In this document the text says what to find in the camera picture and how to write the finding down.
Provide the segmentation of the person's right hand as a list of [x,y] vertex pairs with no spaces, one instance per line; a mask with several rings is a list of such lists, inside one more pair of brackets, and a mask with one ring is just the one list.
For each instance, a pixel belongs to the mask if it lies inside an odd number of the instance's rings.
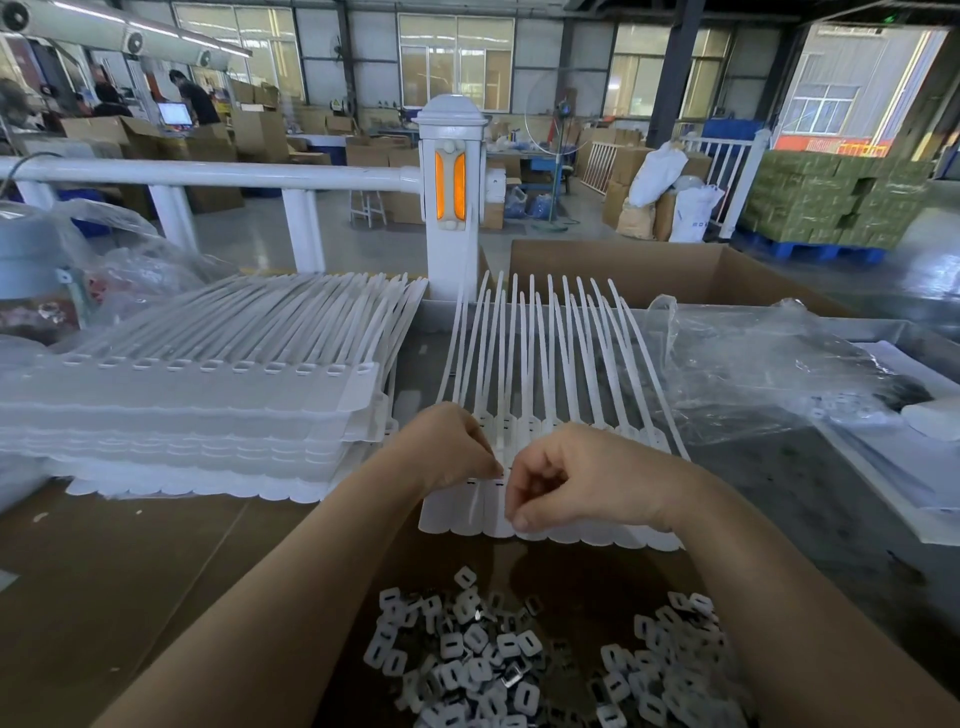
[[568,423],[515,455],[506,498],[509,491],[566,491],[574,499],[571,523],[589,519],[669,531],[672,512],[703,480],[702,469],[680,457]]

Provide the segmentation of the person's left hand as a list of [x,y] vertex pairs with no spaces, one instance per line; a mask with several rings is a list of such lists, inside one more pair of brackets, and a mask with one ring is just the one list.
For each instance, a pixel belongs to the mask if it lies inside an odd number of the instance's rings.
[[499,461],[480,422],[454,402],[420,411],[381,451],[390,474],[421,499],[466,483],[459,479],[459,465],[467,453],[486,453]]

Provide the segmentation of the white plastic seal strip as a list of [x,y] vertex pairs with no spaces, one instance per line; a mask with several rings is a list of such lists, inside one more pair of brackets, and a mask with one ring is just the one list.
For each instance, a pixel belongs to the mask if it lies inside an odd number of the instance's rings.
[[503,476],[468,480],[430,495],[421,532],[549,540],[627,550],[678,552],[681,541],[649,526],[582,519],[518,533],[505,515],[506,481],[518,453],[566,423],[585,424],[690,460],[637,317],[616,285],[556,282],[545,292],[533,273],[496,282],[485,274],[478,299],[460,297],[437,401],[465,406],[484,431]]

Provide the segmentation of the person's right forearm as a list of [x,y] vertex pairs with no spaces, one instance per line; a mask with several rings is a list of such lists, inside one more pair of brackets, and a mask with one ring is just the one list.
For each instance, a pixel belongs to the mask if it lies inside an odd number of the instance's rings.
[[735,489],[680,460],[666,495],[763,722],[960,728],[960,701]]

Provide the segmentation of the brown cardboard clip box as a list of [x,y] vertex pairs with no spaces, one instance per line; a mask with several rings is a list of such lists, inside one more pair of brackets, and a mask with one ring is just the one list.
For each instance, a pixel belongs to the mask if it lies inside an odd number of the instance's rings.
[[386,680],[363,662],[378,618],[378,594],[389,587],[420,592],[452,589],[464,566],[478,576],[485,594],[515,598],[537,595],[574,631],[616,630],[630,614],[654,611],[670,591],[705,594],[687,552],[627,549],[552,540],[431,535],[411,516],[390,546],[360,608],[333,677],[324,693],[315,728],[413,728],[396,711]]

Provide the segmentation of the crumpled clear plastic bag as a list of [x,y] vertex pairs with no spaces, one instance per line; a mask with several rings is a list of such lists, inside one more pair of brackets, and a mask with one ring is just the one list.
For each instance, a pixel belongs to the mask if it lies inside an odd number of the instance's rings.
[[688,445],[752,439],[811,423],[892,426],[905,407],[933,401],[916,377],[829,333],[795,298],[757,310],[714,311],[661,294],[649,304],[641,328]]

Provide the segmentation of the large open cardboard box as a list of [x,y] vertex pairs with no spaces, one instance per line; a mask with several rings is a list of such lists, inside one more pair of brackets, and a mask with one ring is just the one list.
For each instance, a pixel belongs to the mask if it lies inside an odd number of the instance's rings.
[[534,277],[535,291],[546,298],[548,282],[561,302],[565,292],[594,284],[611,296],[608,282],[633,310],[647,309],[656,297],[671,296],[681,305],[769,307],[795,299],[824,318],[859,318],[841,302],[779,273],[728,245],[670,244],[639,240],[515,239],[510,274],[520,287]]

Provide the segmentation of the white stool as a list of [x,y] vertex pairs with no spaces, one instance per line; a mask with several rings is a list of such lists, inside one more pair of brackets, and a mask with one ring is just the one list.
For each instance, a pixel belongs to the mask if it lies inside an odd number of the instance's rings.
[[370,190],[350,190],[348,192],[347,219],[351,225],[360,221],[370,229],[376,225],[386,227],[388,217],[382,193]]

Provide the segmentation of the brown paper sack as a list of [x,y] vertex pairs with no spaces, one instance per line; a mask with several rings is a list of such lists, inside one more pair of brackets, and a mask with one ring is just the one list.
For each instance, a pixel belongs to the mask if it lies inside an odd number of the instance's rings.
[[616,232],[622,237],[639,240],[653,240],[656,223],[656,203],[634,205],[629,200],[622,204]]

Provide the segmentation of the white sack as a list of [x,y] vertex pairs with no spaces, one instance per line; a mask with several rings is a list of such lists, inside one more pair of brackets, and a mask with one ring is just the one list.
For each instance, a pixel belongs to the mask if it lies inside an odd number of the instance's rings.
[[688,160],[684,147],[675,142],[649,151],[630,184],[628,204],[633,208],[654,205],[683,175]]
[[715,185],[687,187],[674,190],[674,211],[668,242],[700,244],[711,223],[714,209],[722,202],[725,192]]

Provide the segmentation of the white flat tray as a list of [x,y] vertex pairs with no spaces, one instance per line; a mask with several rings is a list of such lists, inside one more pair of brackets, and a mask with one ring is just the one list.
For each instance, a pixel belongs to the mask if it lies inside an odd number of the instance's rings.
[[918,540],[960,548],[960,440],[930,437],[897,413],[814,426]]

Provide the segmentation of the stack of green cartons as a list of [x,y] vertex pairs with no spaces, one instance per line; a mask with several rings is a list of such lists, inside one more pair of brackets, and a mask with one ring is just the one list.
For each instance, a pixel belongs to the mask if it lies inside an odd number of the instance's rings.
[[892,250],[924,207],[931,160],[768,151],[740,228],[775,244]]

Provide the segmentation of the clear plastic bag with parts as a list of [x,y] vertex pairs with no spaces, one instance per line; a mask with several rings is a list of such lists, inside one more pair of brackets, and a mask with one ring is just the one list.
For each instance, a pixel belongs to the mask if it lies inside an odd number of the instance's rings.
[[0,371],[236,272],[124,207],[78,198],[44,210],[0,200]]

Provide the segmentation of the white post with orange reflector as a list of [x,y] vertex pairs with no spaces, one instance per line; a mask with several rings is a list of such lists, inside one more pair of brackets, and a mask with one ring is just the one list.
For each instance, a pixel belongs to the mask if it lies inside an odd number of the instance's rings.
[[428,295],[474,303],[484,274],[479,231],[486,204],[502,203],[506,193],[505,173],[487,169],[489,120],[470,98],[442,94],[429,100],[415,121]]

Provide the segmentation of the white fence rail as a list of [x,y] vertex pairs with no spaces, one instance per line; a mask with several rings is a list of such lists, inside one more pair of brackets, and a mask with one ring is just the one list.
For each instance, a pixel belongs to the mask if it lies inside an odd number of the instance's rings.
[[278,189],[298,272],[327,269],[320,229],[318,191],[416,193],[424,207],[434,201],[429,190],[433,174],[404,166],[357,167],[63,158],[41,154],[32,158],[0,155],[0,176],[26,184],[26,202],[50,208],[57,200],[53,183],[142,185],[149,188],[154,209],[168,240],[195,250],[199,238],[186,200],[186,188]]

